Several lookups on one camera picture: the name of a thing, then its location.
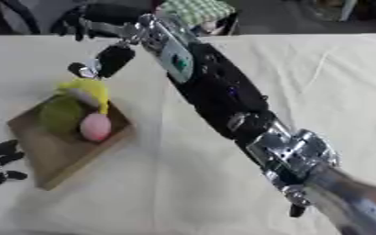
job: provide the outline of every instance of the table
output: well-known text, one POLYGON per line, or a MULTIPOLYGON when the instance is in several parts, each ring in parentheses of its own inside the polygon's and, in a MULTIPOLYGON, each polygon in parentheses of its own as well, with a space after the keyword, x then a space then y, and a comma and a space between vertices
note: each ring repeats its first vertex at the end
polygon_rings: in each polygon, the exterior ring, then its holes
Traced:
MULTIPOLYGON (((292 128, 326 137, 343 169, 376 184, 376 35, 206 39, 268 95, 292 128)), ((0 37, 0 141, 6 122, 49 97, 109 44, 0 37)), ((141 48, 107 81, 135 134, 50 192, 32 178, 0 187, 0 234, 337 234, 289 203, 236 146, 210 129, 141 48)), ((30 173, 28 163, 9 166, 30 173)))

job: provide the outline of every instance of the wooden tray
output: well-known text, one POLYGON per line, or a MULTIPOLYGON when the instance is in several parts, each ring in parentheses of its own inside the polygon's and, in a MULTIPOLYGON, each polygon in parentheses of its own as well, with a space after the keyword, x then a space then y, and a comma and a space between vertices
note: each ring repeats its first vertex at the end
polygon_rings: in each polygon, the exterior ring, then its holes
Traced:
POLYGON ((7 122, 26 152, 40 188, 50 190, 56 187, 130 132, 129 121, 110 102, 108 117, 112 132, 103 142, 86 141, 79 133, 51 134, 39 123, 39 112, 46 102, 48 100, 7 122))

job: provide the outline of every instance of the robot forearm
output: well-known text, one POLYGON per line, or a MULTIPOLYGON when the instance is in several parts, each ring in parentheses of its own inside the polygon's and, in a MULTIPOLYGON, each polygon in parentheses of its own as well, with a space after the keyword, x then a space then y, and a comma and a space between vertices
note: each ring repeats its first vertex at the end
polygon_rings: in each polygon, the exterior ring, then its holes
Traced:
POLYGON ((267 97, 224 55, 192 35, 178 17, 147 14, 136 25, 123 27, 87 20, 83 24, 92 30, 112 28, 120 38, 100 53, 94 68, 86 68, 93 77, 107 77, 132 58, 106 54, 129 51, 128 45, 140 42, 199 115, 233 140, 292 203, 292 217, 314 205, 342 234, 376 234, 376 187, 341 173, 336 152, 313 132, 292 132, 283 125, 269 110, 267 97), (121 65, 111 66, 115 61, 121 65))

